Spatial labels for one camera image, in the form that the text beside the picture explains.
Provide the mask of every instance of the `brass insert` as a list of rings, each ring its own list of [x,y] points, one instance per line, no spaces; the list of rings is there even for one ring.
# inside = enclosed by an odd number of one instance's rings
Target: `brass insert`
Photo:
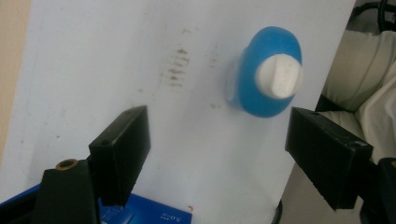
[[[75,167],[78,164],[78,160],[68,159],[65,161],[61,161],[56,165],[56,170],[65,171]]]

